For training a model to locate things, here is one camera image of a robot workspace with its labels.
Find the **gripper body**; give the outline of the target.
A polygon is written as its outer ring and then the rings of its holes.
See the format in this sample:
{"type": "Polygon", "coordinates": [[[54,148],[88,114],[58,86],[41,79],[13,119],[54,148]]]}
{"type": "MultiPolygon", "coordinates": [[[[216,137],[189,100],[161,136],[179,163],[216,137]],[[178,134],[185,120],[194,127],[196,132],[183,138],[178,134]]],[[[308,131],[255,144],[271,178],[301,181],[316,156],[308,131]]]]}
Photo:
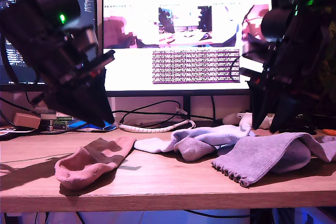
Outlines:
{"type": "Polygon", "coordinates": [[[74,66],[67,74],[58,80],[56,86],[49,86],[47,90],[33,98],[34,103],[39,103],[48,95],[64,93],[68,96],[75,93],[79,88],[98,88],[104,91],[106,78],[105,66],[114,61],[115,50],[111,49],[104,54],[95,57],[92,61],[84,60],[74,66]]]}

